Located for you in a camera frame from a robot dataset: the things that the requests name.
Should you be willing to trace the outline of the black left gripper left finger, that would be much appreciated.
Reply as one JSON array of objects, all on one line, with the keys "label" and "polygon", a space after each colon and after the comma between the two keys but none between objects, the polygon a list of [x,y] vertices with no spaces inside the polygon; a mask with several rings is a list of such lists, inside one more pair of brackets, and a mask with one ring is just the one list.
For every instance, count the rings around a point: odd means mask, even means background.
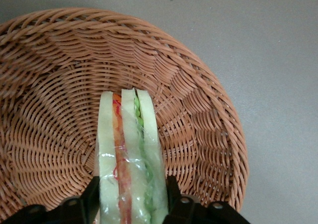
[{"label": "black left gripper left finger", "polygon": [[94,176],[84,192],[62,204],[62,224],[91,224],[99,210],[99,177]]}]

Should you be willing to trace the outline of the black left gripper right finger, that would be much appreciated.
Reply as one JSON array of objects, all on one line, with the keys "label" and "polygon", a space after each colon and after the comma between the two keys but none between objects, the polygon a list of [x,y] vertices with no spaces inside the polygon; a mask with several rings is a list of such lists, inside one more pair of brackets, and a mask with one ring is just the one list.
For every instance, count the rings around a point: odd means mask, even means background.
[{"label": "black left gripper right finger", "polygon": [[175,176],[166,178],[168,195],[168,214],[165,217],[166,224],[193,224],[195,202],[192,198],[181,194]]}]

